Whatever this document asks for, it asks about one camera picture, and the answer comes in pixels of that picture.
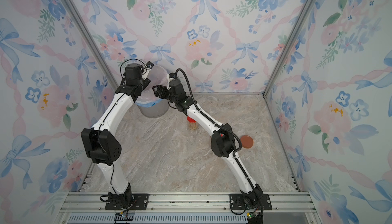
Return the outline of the orange jar lid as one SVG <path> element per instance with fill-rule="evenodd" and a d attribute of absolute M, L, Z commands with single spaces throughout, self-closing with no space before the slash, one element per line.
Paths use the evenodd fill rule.
<path fill-rule="evenodd" d="M 243 148 L 250 149 L 254 145 L 254 140 L 248 135 L 243 135 L 241 136 L 241 143 Z"/>

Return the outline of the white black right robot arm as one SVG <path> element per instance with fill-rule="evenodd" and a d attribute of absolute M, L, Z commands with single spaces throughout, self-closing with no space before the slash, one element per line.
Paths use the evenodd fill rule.
<path fill-rule="evenodd" d="M 198 106 L 193 94 L 187 95 L 180 80 L 171 80 L 167 86 L 153 87 L 154 95 L 173 103 L 176 109 L 193 119 L 210 136 L 212 152 L 223 159 L 238 182 L 245 203 L 250 209 L 262 210 L 263 191 L 246 167 L 238 152 L 242 149 L 239 137 L 229 124 L 222 124 L 213 119 Z"/>

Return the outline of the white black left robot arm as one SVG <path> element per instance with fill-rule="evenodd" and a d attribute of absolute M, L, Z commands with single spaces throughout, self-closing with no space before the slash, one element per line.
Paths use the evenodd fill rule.
<path fill-rule="evenodd" d="M 108 109 L 91 128 L 81 132 L 87 157 L 98 166 L 109 185 L 105 202 L 122 209 L 132 206 L 134 198 L 119 163 L 122 147 L 115 133 L 125 113 L 150 83 L 150 70 L 144 64 L 128 64 Z"/>

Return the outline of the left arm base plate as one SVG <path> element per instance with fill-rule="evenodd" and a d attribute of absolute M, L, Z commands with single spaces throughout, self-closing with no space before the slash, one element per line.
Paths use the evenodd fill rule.
<path fill-rule="evenodd" d="M 132 195 L 108 193 L 105 210 L 127 211 L 146 210 L 150 195 L 147 193 L 134 193 Z"/>

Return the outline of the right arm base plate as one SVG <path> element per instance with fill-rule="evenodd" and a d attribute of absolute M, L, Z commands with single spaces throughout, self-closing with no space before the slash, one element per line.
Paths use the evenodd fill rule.
<path fill-rule="evenodd" d="M 261 199 L 252 199 L 251 197 L 245 197 L 241 193 L 229 194 L 230 208 L 233 211 L 247 210 L 261 210 L 260 204 L 262 204 L 264 210 L 272 210 L 271 200 L 268 194 L 263 194 Z"/>

